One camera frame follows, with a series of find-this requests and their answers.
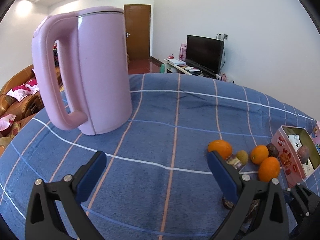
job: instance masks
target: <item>wall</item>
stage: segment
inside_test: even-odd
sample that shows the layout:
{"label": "wall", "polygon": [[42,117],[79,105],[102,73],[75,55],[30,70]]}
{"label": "wall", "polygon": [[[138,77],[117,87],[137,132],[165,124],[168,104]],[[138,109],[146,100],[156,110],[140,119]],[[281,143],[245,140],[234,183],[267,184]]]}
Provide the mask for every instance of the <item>wall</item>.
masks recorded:
{"label": "wall", "polygon": [[320,120],[320,36],[298,0],[154,0],[153,56],[228,34],[223,71]]}
{"label": "wall", "polygon": [[0,23],[0,89],[16,73],[32,64],[33,32],[48,9],[26,0],[16,0]]}
{"label": "wall", "polygon": [[124,4],[151,4],[151,26],[150,26],[150,56],[152,55],[153,47],[153,0],[66,0],[49,7],[49,14],[55,15],[71,11],[82,10],[95,6],[115,6],[124,8]]}

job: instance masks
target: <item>tv screen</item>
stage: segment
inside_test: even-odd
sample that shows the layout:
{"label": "tv screen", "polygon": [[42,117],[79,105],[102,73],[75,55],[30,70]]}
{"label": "tv screen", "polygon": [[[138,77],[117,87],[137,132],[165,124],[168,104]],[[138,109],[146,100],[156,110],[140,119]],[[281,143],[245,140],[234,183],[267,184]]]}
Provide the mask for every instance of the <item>tv screen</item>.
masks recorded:
{"label": "tv screen", "polygon": [[216,74],[220,70],[223,41],[188,35],[186,63]]}

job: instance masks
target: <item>floor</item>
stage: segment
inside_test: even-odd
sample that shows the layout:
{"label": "floor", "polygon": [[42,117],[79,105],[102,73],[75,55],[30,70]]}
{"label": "floor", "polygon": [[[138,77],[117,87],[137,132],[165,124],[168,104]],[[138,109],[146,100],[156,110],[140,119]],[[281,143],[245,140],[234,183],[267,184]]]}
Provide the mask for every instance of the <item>floor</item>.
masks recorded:
{"label": "floor", "polygon": [[134,59],[129,63],[129,74],[159,73],[159,64],[151,59]]}

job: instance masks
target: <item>door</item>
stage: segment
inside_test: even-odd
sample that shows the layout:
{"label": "door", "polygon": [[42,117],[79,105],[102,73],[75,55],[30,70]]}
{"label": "door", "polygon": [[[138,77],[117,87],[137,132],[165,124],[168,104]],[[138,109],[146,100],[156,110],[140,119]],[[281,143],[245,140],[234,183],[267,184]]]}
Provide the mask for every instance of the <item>door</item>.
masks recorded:
{"label": "door", "polygon": [[125,4],[124,17],[130,60],[149,59],[151,5]]}

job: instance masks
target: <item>metal screw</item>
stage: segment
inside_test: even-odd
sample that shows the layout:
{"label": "metal screw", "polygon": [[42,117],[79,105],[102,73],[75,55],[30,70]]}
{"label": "metal screw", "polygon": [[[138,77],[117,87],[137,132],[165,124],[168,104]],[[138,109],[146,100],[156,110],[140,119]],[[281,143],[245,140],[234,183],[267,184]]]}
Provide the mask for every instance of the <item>metal screw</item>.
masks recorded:
{"label": "metal screw", "polygon": [[243,175],[242,175],[242,179],[243,179],[244,181],[249,181],[251,178],[250,178],[250,176],[249,176],[248,174],[243,174]]}
{"label": "metal screw", "polygon": [[278,185],[279,184],[279,180],[277,178],[273,178],[272,179],[272,183],[275,184],[275,185]]}
{"label": "metal screw", "polygon": [[42,183],[42,179],[36,179],[35,184],[36,184],[37,186],[39,186],[41,183]]}
{"label": "metal screw", "polygon": [[63,177],[63,180],[64,180],[65,182],[71,181],[71,180],[72,180],[72,175],[66,175],[66,176],[64,176],[64,177]]}

